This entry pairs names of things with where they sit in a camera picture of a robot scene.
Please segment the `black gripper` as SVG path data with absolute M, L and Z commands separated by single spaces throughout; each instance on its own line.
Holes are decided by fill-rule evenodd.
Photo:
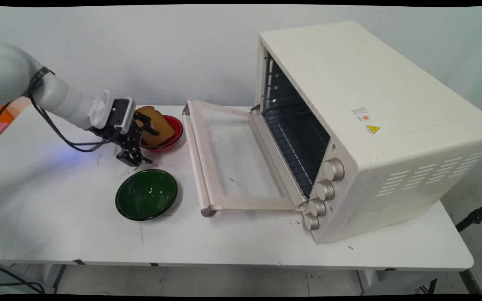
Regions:
M 142 163 L 153 163 L 153 160 L 142 155 L 140 145 L 142 131 L 159 136 L 159 132 L 153 128 L 151 118 L 145 114 L 135 114 L 135 122 L 131 122 L 125 134 L 122 133 L 121 127 L 111 124 L 106 124 L 103 128 L 92 127 L 92 133 L 120 147 L 120 152 L 116 154 L 119 161 L 133 167 L 141 166 Z

